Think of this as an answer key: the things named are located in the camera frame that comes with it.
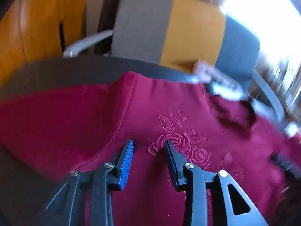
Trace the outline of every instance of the silver rivet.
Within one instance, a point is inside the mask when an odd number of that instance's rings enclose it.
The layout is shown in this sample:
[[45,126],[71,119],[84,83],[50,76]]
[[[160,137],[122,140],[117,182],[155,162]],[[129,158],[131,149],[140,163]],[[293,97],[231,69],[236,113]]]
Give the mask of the silver rivet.
[[190,163],[190,162],[185,163],[185,166],[186,166],[187,168],[189,168],[189,169],[194,168],[194,165],[193,165],[192,163]]
[[104,167],[105,168],[112,168],[114,166],[114,164],[112,163],[112,162],[106,162],[105,164],[104,164]]
[[72,170],[71,172],[70,172],[70,175],[71,176],[77,176],[79,174],[79,171],[78,170]]
[[222,177],[226,177],[226,176],[228,176],[228,172],[225,170],[220,170],[219,175],[221,175]]

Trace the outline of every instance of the gray chair panel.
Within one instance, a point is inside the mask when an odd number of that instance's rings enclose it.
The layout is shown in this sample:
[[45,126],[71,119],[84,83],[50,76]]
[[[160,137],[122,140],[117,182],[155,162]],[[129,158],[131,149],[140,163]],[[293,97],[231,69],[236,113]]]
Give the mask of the gray chair panel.
[[120,0],[112,56],[159,63],[173,0]]

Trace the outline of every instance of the maroon sweater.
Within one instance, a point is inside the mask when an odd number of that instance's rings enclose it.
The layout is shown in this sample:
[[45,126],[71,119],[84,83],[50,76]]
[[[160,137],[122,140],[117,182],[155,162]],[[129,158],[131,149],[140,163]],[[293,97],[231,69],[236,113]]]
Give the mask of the maroon sweater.
[[[112,194],[115,225],[181,225],[185,194],[175,192],[161,151],[166,140],[204,170],[227,170],[267,221],[284,189],[273,151],[291,141],[247,102],[210,96],[203,85],[126,73],[116,83],[76,86],[1,103],[0,143],[51,179],[94,170],[127,139],[135,152],[128,184]],[[208,206],[211,206],[208,193]]]

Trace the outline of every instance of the gray armrest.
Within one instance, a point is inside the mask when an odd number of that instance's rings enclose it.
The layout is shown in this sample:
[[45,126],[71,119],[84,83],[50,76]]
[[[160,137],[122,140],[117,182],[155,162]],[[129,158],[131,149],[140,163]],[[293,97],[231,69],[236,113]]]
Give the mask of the gray armrest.
[[279,101],[278,97],[274,93],[274,91],[270,88],[270,86],[267,84],[267,82],[260,76],[258,72],[254,72],[253,79],[255,82],[258,84],[258,86],[262,89],[264,94],[267,96],[269,99],[272,107],[276,111],[278,121],[282,121],[284,119],[284,109]]
[[113,30],[106,30],[87,36],[68,46],[63,52],[63,58],[74,58],[80,52],[113,35]]

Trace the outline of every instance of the chair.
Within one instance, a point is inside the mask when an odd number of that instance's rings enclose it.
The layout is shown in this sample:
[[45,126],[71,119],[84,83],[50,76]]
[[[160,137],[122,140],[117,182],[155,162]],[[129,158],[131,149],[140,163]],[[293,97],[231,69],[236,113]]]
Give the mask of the chair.
[[[120,0],[115,22],[107,28],[112,29],[71,44],[63,57],[76,57],[112,37],[111,48],[107,48],[111,57],[187,73],[192,73],[194,63],[201,58],[239,82],[244,91],[251,79],[255,80],[276,110],[278,120],[284,118],[282,104],[255,71],[258,38],[218,7],[200,0]],[[216,93],[214,85],[210,92]]]

